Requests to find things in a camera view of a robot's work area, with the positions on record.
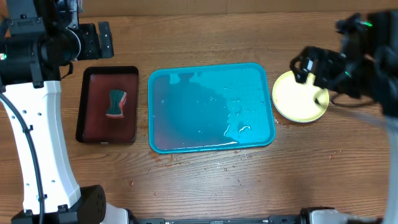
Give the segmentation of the yellow-green plate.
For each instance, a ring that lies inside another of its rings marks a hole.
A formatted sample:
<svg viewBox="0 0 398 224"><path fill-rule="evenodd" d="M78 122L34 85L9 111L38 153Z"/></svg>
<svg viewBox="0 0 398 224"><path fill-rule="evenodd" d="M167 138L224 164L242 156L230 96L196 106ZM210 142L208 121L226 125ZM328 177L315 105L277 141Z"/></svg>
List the yellow-green plate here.
<svg viewBox="0 0 398 224"><path fill-rule="evenodd" d="M308 74L307 81L297 83L292 71L283 73L274 83L272 101L276 110L288 120L310 123L321 118L329 105L329 92L315 86L315 76Z"/></svg>

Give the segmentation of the green and pink sponge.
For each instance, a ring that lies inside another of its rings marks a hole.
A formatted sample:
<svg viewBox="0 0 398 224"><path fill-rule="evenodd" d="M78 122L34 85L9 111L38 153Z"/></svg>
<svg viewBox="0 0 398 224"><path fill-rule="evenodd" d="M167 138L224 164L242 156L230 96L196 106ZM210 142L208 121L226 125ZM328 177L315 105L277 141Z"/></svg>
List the green and pink sponge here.
<svg viewBox="0 0 398 224"><path fill-rule="evenodd" d="M124 104L126 102L127 93L122 90L110 90L110 105L106 110L106 116L109 118L123 118Z"/></svg>

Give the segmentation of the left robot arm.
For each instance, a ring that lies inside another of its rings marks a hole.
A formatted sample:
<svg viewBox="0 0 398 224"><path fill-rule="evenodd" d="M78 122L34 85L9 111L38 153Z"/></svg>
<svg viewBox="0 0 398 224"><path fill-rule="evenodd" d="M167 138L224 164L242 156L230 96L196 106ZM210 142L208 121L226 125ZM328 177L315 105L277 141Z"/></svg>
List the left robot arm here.
<svg viewBox="0 0 398 224"><path fill-rule="evenodd" d="M100 185L80 187L67 154L60 112L60 67L111 58L109 24L80 24L79 0L6 3L1 22L1 102L16 141L24 184L13 223L135 223L106 201Z"/></svg>

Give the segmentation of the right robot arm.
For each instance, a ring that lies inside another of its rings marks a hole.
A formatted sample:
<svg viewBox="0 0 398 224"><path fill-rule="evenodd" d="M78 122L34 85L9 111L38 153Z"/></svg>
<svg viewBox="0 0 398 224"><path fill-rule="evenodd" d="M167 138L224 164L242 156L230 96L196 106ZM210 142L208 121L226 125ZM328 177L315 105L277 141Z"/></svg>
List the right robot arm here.
<svg viewBox="0 0 398 224"><path fill-rule="evenodd" d="M397 223L397 11L355 13L336 22L342 35L341 49L334 52L308 46L290 61L296 82L314 74L314 85L359 99L367 96L382 107L377 121L389 135L390 169L384 218L359 218L318 207L300 212L302 223Z"/></svg>

